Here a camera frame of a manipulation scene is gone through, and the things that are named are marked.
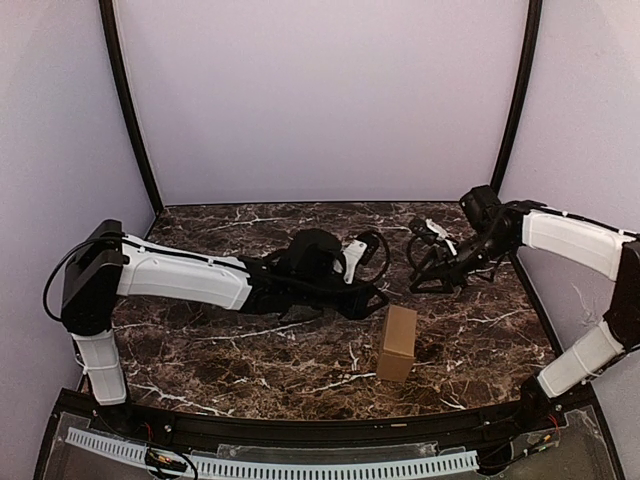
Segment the black frame post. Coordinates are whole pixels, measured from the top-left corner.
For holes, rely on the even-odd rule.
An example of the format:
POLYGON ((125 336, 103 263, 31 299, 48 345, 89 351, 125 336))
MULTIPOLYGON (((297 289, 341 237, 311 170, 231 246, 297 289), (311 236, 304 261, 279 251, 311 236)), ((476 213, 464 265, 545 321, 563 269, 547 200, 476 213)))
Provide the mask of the black frame post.
POLYGON ((99 0, 98 6, 121 114, 147 198, 154 215, 158 216, 163 212, 164 204, 144 144, 142 130, 127 77, 124 54, 116 20, 116 4, 112 0, 99 0))
POLYGON ((542 10, 542 0, 530 0, 528 2, 522 48, 514 82, 513 94, 490 181, 490 186, 495 193, 499 193, 501 190, 515 144, 533 69, 542 10))

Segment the left small circuit board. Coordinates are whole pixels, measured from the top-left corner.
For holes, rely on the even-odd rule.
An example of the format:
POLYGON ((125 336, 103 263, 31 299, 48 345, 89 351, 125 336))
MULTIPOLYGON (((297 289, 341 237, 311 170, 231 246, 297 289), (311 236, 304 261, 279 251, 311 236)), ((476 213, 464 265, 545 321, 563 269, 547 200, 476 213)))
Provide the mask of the left small circuit board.
POLYGON ((175 479, 190 470, 185 460, 151 448, 145 452, 144 464, 152 475, 160 479, 175 479))

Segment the brown cardboard box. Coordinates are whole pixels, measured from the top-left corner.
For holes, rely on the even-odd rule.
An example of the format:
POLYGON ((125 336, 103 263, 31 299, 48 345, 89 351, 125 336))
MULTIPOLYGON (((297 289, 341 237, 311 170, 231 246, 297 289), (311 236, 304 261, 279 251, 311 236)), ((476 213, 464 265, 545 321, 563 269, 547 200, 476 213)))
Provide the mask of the brown cardboard box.
POLYGON ((417 312, 391 305, 381 333, 376 376, 380 380, 403 383, 415 361, 417 312))

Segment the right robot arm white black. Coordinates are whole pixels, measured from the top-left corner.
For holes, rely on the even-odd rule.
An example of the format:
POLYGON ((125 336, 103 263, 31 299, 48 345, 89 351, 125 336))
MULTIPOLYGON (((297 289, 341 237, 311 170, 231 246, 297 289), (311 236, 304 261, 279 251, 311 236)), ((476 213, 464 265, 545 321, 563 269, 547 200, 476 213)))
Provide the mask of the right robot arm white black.
POLYGON ((414 294, 452 294, 477 275, 492 281, 509 255, 523 250, 531 259, 544 254, 539 277, 566 273, 557 288, 554 313, 575 313, 579 326, 562 353, 524 381, 510 424, 521 434, 534 432, 553 405, 579 385, 601 377, 639 350, 639 235, 534 200, 501 201, 488 185, 472 188, 459 201, 473 234, 457 241, 431 219, 410 221, 412 242, 427 250, 421 258, 408 245, 409 289, 414 294))

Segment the right small circuit board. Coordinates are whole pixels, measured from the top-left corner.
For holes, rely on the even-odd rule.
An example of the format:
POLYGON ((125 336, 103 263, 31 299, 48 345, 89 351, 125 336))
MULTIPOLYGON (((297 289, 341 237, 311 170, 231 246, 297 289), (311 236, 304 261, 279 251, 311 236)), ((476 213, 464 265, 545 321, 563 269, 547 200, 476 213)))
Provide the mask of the right small circuit board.
POLYGON ((557 444, 557 441, 560 439, 560 434, 558 432, 552 432, 544 435, 539 438, 535 443, 528 445, 523 449, 522 455, 524 457, 532 456, 538 454, 551 446, 557 444))

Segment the right black frame post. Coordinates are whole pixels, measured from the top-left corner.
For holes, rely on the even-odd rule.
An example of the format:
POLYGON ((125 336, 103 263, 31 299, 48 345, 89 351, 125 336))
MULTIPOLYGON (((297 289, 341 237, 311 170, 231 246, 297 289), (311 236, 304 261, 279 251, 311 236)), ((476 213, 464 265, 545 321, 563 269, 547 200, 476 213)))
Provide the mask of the right black frame post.
POLYGON ((528 2, 522 48, 514 82, 513 94, 490 181, 490 186, 495 193, 499 193, 501 190, 515 144, 533 69, 542 10, 542 0, 530 0, 528 2))

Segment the small circuit board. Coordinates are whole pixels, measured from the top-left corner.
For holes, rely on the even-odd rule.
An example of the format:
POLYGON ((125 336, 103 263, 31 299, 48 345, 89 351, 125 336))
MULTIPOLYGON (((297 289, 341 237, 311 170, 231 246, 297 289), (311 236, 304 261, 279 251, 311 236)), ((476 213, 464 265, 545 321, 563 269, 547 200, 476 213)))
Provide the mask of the small circuit board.
POLYGON ((528 445, 523 449, 522 455, 524 457, 532 456, 538 454, 551 446, 557 444, 557 441, 560 439, 560 434, 558 432, 552 432, 544 435, 539 438, 535 443, 528 445))
POLYGON ((190 470, 185 460, 151 448, 145 452, 144 464, 152 475, 160 479, 175 479, 190 470))

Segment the black front table rail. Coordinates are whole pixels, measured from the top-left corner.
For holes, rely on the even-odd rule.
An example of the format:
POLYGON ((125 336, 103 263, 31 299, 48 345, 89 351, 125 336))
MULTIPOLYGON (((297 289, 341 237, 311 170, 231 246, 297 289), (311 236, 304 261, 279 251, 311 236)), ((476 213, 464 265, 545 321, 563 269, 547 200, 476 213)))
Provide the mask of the black front table rail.
POLYGON ((97 406, 88 394, 60 391, 47 432, 53 434, 69 416, 104 433, 121 433, 138 441, 186 453, 215 451, 219 446, 291 448, 356 448, 436 443, 490 450, 509 440, 530 440, 551 431, 562 445, 604 442, 595 396, 580 387, 552 406, 550 412, 527 427, 517 423, 516 402, 427 416, 377 420, 287 421, 225 418, 182 413, 133 404, 125 408, 126 421, 118 427, 113 415, 97 406))

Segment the left black frame post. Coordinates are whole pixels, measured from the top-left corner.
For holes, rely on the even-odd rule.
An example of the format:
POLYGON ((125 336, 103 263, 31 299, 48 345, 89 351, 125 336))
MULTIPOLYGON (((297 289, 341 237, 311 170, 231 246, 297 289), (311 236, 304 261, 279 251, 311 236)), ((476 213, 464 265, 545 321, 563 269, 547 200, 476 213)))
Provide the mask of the left black frame post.
POLYGON ((147 198, 154 215, 158 216, 163 212, 164 204, 144 144, 142 130, 127 77, 124 54, 116 20, 116 4, 112 0, 99 0, 98 6, 121 114, 147 198))

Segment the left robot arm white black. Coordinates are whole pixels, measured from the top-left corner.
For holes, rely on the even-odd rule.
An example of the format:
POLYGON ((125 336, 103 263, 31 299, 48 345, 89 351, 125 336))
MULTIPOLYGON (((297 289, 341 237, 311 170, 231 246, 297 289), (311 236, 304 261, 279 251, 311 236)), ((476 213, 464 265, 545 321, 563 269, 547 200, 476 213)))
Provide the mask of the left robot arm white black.
POLYGON ((131 436, 141 415, 129 405, 112 326, 118 298, 178 299, 250 315, 284 316, 302 306, 362 320, 388 303, 376 284, 390 263, 388 242, 374 230, 343 244, 312 228, 263 257, 219 257, 142 240, 107 219, 53 268, 42 305, 75 342, 103 421, 131 436))

